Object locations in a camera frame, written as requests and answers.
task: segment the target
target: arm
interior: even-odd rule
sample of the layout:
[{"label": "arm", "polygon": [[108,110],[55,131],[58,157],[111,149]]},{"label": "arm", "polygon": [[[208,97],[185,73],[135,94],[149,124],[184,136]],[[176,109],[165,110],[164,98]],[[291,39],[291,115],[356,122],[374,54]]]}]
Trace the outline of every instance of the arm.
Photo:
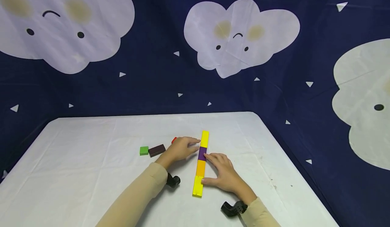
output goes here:
[{"label": "arm", "polygon": [[146,205],[162,190],[167,171],[151,163],[115,200],[96,227],[132,227],[138,222]]},{"label": "arm", "polygon": [[175,161],[183,160],[199,147],[188,147],[198,143],[192,137],[179,137],[151,163],[115,200],[96,227],[133,227],[137,224],[146,205],[159,194],[167,182],[167,168]]},{"label": "arm", "polygon": [[218,170],[218,178],[203,178],[202,184],[216,186],[237,195],[248,208],[241,215],[248,227],[280,227],[262,201],[252,191],[233,168],[232,162],[221,153],[204,154]]}]

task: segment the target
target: fabric backdrop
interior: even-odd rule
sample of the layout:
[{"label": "fabric backdrop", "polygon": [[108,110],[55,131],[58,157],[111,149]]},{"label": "fabric backdrop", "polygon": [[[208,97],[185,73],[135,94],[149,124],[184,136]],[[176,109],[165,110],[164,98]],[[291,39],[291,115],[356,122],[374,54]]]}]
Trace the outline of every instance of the fabric backdrop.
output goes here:
[{"label": "fabric backdrop", "polygon": [[0,0],[0,170],[58,117],[253,111],[340,226],[390,222],[390,0]]}]

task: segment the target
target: black wrist sensor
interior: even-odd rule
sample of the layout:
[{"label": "black wrist sensor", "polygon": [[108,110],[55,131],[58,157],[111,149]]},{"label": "black wrist sensor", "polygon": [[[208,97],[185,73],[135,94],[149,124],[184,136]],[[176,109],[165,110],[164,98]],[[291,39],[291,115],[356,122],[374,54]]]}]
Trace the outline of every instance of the black wrist sensor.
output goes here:
[{"label": "black wrist sensor", "polygon": [[165,184],[170,186],[171,188],[176,188],[180,184],[180,178],[179,176],[172,177],[172,175],[168,173],[167,183]]},{"label": "black wrist sensor", "polygon": [[228,202],[224,202],[221,211],[228,217],[234,217],[237,214],[243,214],[247,208],[248,205],[244,204],[243,201],[236,202],[234,206],[231,206]]}]

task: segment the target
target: orange block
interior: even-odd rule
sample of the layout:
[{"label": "orange block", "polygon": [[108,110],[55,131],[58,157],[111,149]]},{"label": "orange block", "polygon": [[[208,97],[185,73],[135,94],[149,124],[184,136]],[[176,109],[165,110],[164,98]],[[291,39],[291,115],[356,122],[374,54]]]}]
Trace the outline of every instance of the orange block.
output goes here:
[{"label": "orange block", "polygon": [[206,161],[198,160],[198,165],[196,166],[196,176],[204,177],[205,168],[206,168]]}]

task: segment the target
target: sleeve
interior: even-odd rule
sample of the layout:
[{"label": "sleeve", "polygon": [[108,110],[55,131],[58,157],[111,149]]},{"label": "sleeve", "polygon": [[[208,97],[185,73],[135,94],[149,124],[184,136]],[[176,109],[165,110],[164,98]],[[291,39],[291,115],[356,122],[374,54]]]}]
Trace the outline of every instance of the sleeve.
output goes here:
[{"label": "sleeve", "polygon": [[247,227],[280,227],[259,197],[241,214]]},{"label": "sleeve", "polygon": [[146,205],[159,194],[168,173],[158,163],[151,163],[115,200],[96,227],[133,227]]}]

